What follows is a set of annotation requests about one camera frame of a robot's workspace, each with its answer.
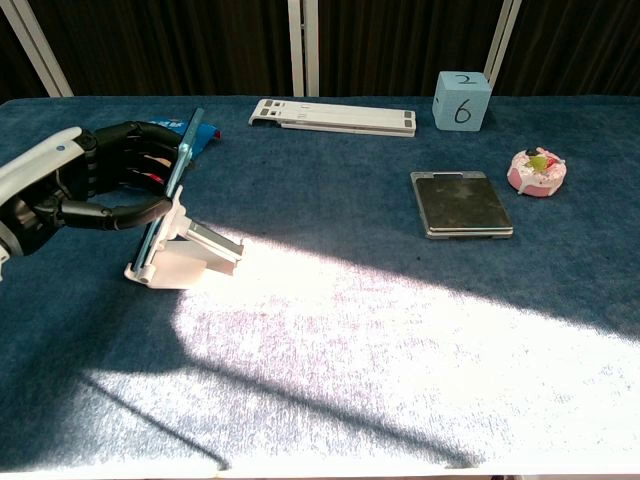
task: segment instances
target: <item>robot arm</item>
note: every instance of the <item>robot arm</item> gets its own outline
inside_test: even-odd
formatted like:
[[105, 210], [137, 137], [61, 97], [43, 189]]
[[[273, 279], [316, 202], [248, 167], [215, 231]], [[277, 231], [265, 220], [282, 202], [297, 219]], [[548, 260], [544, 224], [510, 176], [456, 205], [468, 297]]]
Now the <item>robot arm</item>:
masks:
[[[35, 252], [62, 226], [120, 230], [167, 213], [172, 202], [164, 184], [180, 139], [164, 127], [142, 122], [95, 133], [73, 127], [0, 167], [0, 273], [11, 256]], [[155, 196], [115, 208], [87, 202], [122, 185]]]

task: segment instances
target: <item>blue package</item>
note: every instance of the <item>blue package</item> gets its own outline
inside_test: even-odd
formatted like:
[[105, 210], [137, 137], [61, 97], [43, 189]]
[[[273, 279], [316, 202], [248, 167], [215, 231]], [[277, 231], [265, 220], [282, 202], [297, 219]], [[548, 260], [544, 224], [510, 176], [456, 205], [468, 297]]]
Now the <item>blue package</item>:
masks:
[[[164, 117], [156, 117], [151, 119], [151, 123], [161, 125], [165, 128], [168, 128], [169, 130], [173, 130], [180, 135], [184, 135], [184, 132], [187, 131], [187, 124], [189, 122]], [[204, 150], [204, 147], [207, 146], [212, 138], [220, 138], [220, 130], [209, 123], [201, 123], [198, 126], [198, 131], [196, 132], [196, 141], [193, 144], [191, 158], [196, 158], [200, 154], [200, 152]]]

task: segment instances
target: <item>handwritten number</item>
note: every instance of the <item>handwritten number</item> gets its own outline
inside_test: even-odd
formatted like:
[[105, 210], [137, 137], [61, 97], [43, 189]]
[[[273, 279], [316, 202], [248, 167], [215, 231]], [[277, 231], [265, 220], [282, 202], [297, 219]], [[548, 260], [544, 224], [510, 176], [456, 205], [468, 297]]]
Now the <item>handwritten number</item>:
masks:
[[[455, 122], [456, 122], [456, 123], [465, 123], [465, 122], [468, 122], [468, 121], [469, 121], [469, 119], [471, 118], [471, 112], [470, 112], [469, 110], [467, 110], [466, 108], [464, 108], [464, 104], [465, 104], [465, 103], [467, 103], [469, 100], [471, 100], [471, 99], [470, 99], [470, 98], [467, 98], [464, 102], [462, 102], [462, 105], [460, 105], [460, 106], [458, 107], [458, 110], [456, 110], [456, 116], [454, 117], [454, 120], [455, 120]], [[462, 114], [465, 114], [465, 113], [466, 113], [466, 114], [467, 114], [467, 118], [465, 118], [464, 120], [460, 120], [460, 119], [458, 118], [458, 116], [459, 116], [461, 113], [462, 113]]]
[[464, 80], [461, 82], [458, 82], [460, 85], [475, 85], [478, 82], [472, 82], [471, 77], [469, 77], [469, 75], [456, 75], [456, 77], [464, 77]]

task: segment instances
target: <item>dark curtain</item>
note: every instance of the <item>dark curtain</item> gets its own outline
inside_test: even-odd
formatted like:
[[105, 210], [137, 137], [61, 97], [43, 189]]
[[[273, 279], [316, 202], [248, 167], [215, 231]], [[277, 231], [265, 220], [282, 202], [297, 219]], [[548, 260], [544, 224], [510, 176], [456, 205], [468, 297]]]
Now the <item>dark curtain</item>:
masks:
[[495, 94], [640, 94], [640, 1], [524, 0]]
[[290, 95], [286, 0], [31, 0], [76, 95]]
[[502, 0], [319, 0], [321, 95], [433, 95], [484, 70]]
[[3, 13], [0, 13], [0, 65], [0, 104], [14, 98], [47, 96], [29, 57]]

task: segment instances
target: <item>blue tablecloth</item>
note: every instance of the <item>blue tablecloth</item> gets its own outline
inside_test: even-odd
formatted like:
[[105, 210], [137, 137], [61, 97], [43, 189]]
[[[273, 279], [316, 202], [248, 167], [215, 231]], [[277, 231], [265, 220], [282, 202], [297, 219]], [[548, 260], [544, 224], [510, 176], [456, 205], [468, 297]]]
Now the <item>blue tablecloth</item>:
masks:
[[[97, 465], [267, 475], [638, 464], [640, 100], [493, 98], [477, 133], [248, 125], [258, 98], [32, 99], [0, 107], [0, 162], [62, 128], [197, 106], [222, 131], [188, 214], [248, 239], [236, 277], [154, 291], [141, 229], [55, 235], [0, 284], [0, 470]], [[544, 146], [546, 199], [506, 182]], [[509, 240], [424, 238], [409, 173], [482, 170]]]

